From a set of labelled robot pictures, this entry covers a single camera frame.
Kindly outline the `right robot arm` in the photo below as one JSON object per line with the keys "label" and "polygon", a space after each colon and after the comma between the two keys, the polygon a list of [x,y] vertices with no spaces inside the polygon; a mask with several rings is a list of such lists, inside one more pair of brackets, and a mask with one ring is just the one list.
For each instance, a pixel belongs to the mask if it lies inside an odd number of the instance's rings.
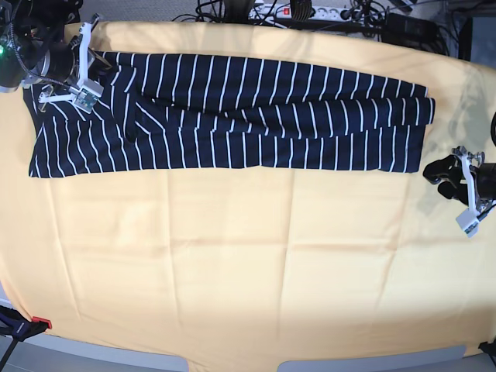
{"label": "right robot arm", "polygon": [[100,15],[65,40],[65,26],[81,20],[82,1],[1,2],[1,92],[41,84],[55,91],[78,89],[80,77],[96,80],[112,65],[84,42],[98,25]]}

